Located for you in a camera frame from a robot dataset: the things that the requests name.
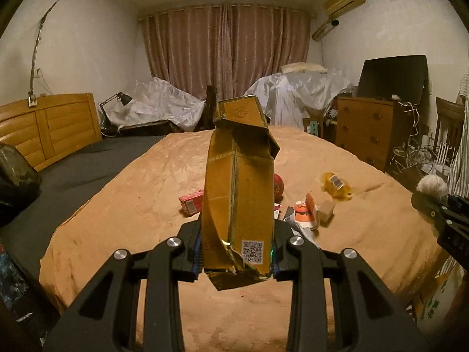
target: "headboard panel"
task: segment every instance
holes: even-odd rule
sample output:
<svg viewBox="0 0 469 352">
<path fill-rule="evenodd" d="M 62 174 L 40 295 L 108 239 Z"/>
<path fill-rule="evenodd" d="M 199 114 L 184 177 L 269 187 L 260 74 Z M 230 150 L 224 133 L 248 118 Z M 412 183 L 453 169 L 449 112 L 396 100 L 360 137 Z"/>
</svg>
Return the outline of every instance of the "headboard panel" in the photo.
<svg viewBox="0 0 469 352">
<path fill-rule="evenodd" d="M 0 107 L 0 141 L 14 145 L 38 171 L 101 140 L 91 93 L 20 100 Z"/>
</svg>

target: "pink box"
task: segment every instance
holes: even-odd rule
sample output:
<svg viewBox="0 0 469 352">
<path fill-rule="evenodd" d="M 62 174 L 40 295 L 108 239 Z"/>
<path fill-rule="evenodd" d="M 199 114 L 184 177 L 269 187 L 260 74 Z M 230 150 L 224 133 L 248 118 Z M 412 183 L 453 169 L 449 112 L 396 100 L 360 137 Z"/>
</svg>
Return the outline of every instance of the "pink box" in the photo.
<svg viewBox="0 0 469 352">
<path fill-rule="evenodd" d="M 179 202 L 181 203 L 182 210 L 186 215 L 192 216 L 196 213 L 200 213 L 202 210 L 203 189 L 186 196 L 179 197 Z"/>
</svg>

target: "air conditioner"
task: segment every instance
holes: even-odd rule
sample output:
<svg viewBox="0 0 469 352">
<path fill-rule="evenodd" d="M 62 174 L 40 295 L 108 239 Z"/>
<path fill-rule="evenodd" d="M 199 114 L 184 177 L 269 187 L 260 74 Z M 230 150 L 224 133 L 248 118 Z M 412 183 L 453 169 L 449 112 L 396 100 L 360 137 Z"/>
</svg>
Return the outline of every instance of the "air conditioner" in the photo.
<svg viewBox="0 0 469 352">
<path fill-rule="evenodd" d="M 366 0 L 327 0 L 324 9 L 330 20 L 335 20 L 342 14 L 362 5 Z"/>
</svg>

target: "red ball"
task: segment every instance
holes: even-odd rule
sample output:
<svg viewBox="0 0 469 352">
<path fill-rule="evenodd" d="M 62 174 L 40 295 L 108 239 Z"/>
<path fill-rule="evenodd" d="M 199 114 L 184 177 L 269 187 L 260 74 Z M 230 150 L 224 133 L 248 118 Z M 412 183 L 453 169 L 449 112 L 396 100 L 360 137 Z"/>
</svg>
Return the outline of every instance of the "red ball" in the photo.
<svg viewBox="0 0 469 352">
<path fill-rule="evenodd" d="M 283 180 L 276 173 L 273 174 L 273 194 L 276 202 L 282 198 L 283 194 Z"/>
</svg>

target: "wooden dresser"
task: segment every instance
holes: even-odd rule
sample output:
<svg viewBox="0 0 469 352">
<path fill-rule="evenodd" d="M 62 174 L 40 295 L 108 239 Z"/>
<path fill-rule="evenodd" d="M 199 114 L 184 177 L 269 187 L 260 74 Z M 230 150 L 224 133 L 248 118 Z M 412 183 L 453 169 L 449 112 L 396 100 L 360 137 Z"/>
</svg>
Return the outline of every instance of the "wooden dresser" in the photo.
<svg viewBox="0 0 469 352">
<path fill-rule="evenodd" d="M 335 144 L 384 171 L 393 148 L 407 144 L 414 118 L 396 102 L 339 97 Z"/>
</svg>

